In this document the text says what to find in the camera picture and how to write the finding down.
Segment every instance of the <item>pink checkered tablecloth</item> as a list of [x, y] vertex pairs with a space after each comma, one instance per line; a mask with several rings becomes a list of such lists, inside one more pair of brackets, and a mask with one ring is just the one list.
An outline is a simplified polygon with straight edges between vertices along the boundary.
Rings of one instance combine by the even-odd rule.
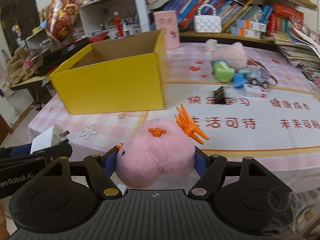
[[[277, 52], [245, 47], [246, 54], [257, 60], [274, 75], [279, 87], [312, 89], [304, 75], [292, 67]], [[212, 55], [205, 51], [203, 43], [182, 43], [181, 47], [167, 51], [171, 66], [169, 82], [213, 82], [210, 61]], [[90, 154], [104, 154], [114, 145], [133, 137], [135, 130], [146, 119], [148, 112], [69, 115], [59, 96], [56, 95], [31, 121], [29, 139], [53, 126], [69, 130], [68, 139], [73, 147], [71, 160], [82, 160]], [[320, 187], [320, 153], [257, 158], [269, 170], [296, 191]]]

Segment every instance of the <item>orange toy foot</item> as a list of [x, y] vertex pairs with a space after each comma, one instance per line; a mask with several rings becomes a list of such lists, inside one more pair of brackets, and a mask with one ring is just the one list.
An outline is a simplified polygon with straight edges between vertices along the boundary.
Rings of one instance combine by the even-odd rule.
[[167, 130], [165, 130], [165, 129], [160, 129], [160, 128], [149, 128], [149, 129], [148, 129], [148, 132], [153, 133], [153, 136], [154, 136], [154, 137], [159, 137], [159, 136], [161, 136], [161, 134], [166, 134], [166, 133], [167, 133]]
[[177, 107], [177, 110], [179, 112], [178, 116], [174, 115], [174, 117], [177, 119], [176, 123], [180, 126], [180, 128], [184, 131], [186, 135], [191, 137], [193, 140], [195, 140], [197, 143], [204, 144], [200, 138], [195, 135], [196, 133], [200, 135], [203, 139], [209, 140], [209, 137], [196, 125], [196, 123], [193, 121], [193, 119], [190, 117], [188, 112], [186, 111], [186, 108], [183, 104], [181, 104], [180, 110]]
[[116, 145], [117, 149], [120, 150], [121, 147], [123, 146], [123, 143], [120, 143], [121, 145]]

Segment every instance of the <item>open cardboard box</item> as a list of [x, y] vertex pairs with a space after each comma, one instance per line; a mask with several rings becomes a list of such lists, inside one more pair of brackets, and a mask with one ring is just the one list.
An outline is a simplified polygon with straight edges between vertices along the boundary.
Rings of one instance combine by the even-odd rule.
[[51, 81], [70, 114], [164, 109], [167, 54], [161, 30], [89, 44]]

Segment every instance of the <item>quilted white purse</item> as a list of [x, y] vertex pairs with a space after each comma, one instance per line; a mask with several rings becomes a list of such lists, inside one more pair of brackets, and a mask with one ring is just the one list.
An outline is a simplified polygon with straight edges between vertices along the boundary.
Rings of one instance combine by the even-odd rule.
[[[212, 9], [212, 15], [201, 15], [204, 7]], [[194, 18], [195, 31], [197, 33], [220, 33], [221, 17], [216, 15], [216, 9], [210, 4], [202, 4], [198, 8], [197, 15]]]

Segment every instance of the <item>gray ribbed plate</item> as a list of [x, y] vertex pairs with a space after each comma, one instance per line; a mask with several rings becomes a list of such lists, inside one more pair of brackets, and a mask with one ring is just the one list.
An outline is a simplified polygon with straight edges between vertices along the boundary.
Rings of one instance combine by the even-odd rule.
[[263, 240], [223, 224], [206, 201], [183, 190], [128, 190], [121, 199], [104, 201], [93, 217], [57, 234], [19, 229], [10, 240]]

